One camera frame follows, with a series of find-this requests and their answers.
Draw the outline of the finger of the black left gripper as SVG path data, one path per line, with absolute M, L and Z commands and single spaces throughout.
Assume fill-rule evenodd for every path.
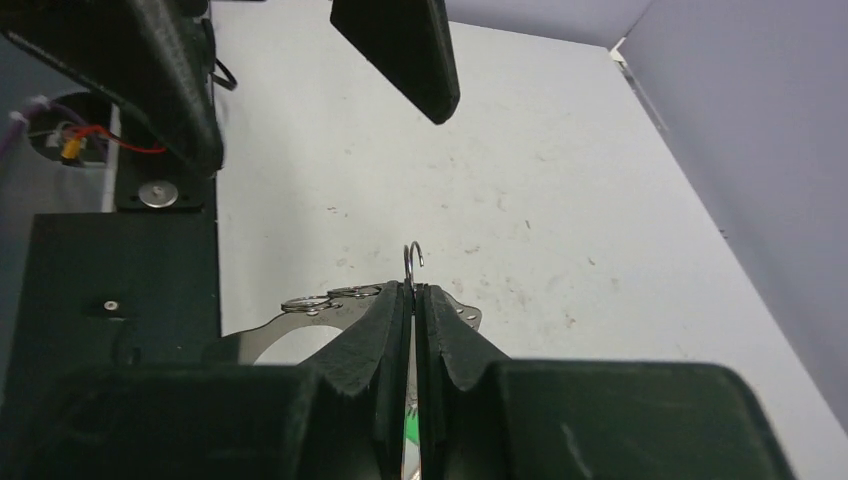
M 432 123 L 453 116 L 460 85 L 443 0 L 335 0 L 330 22 Z
M 207 1 L 4 1 L 13 45 L 98 92 L 203 177 L 224 146 L 209 90 Z

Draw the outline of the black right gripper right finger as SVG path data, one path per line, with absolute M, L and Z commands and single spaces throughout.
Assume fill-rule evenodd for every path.
M 415 293 L 426 479 L 790 479 L 755 395 L 707 363 L 513 359 Z

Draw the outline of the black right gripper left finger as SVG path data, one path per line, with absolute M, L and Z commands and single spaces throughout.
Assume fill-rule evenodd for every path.
M 5 479 L 398 479 L 412 292 L 390 281 L 296 365 L 151 365 L 61 377 Z

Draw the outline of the green key tag with key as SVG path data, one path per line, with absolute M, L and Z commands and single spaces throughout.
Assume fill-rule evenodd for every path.
M 419 411 L 417 407 L 408 407 L 404 415 L 404 437 L 410 444 L 420 446 Z

